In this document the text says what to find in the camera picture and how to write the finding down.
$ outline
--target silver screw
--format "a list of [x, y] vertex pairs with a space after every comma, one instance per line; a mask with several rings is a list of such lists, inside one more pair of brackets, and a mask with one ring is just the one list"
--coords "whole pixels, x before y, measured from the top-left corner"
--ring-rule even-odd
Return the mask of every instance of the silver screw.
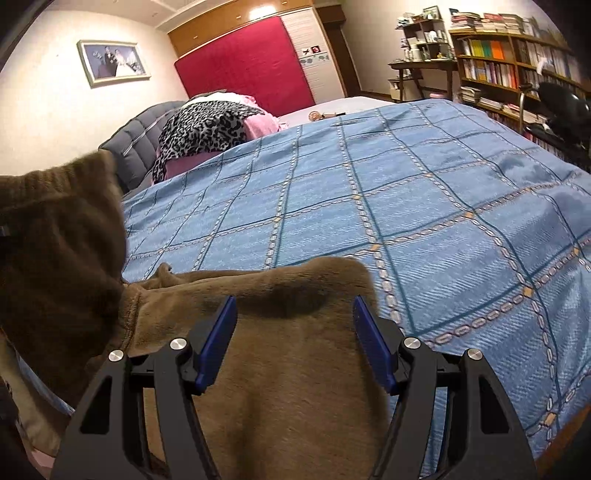
[[481, 360], [484, 355], [478, 348], [470, 348], [468, 350], [468, 356], [472, 358], [472, 360]]
[[113, 350], [109, 354], [109, 360], [111, 360], [112, 362], [118, 362], [124, 357], [124, 355], [125, 354], [121, 350]]
[[410, 348], [411, 350], [416, 350], [421, 346], [421, 340], [415, 337], [406, 337], [404, 339], [404, 346], [406, 348]]
[[187, 341], [184, 338], [175, 338], [170, 342], [170, 348], [173, 350], [182, 350], [187, 346]]

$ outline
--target red panel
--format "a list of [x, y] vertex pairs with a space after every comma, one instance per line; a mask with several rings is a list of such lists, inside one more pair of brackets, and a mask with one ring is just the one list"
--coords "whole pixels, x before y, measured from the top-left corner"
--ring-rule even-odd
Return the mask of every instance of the red panel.
[[227, 89], [252, 95], [275, 116], [314, 105], [280, 17], [269, 17], [224, 35], [174, 65], [189, 97]]

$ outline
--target picture frame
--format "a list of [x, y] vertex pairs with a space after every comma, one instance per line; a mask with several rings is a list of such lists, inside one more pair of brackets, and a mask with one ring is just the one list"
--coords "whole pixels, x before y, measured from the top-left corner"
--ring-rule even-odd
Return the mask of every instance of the picture frame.
[[80, 40], [77, 47], [90, 88], [151, 77], [137, 43]]
[[441, 13], [437, 5], [433, 7], [423, 8], [423, 18], [426, 20], [441, 20]]

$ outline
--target gray padded headboard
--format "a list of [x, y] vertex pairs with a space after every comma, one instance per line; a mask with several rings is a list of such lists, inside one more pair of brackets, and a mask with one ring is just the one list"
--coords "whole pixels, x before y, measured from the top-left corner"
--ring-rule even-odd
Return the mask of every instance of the gray padded headboard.
[[165, 102], [141, 112], [99, 148], [109, 150], [117, 162], [117, 179], [123, 193], [139, 186], [156, 161], [158, 137], [166, 120], [185, 102]]

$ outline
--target blue plaid blanket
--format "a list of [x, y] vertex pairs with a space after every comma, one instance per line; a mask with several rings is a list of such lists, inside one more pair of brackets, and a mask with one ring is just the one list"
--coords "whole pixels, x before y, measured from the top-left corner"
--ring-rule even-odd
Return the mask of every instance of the blue plaid blanket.
[[[392, 105], [235, 147], [124, 203], [128, 281], [319, 255], [373, 275], [380, 314], [484, 351], [538, 456], [591, 400], [591, 176], [473, 108]], [[438, 394], [424, 473], [443, 432]]]

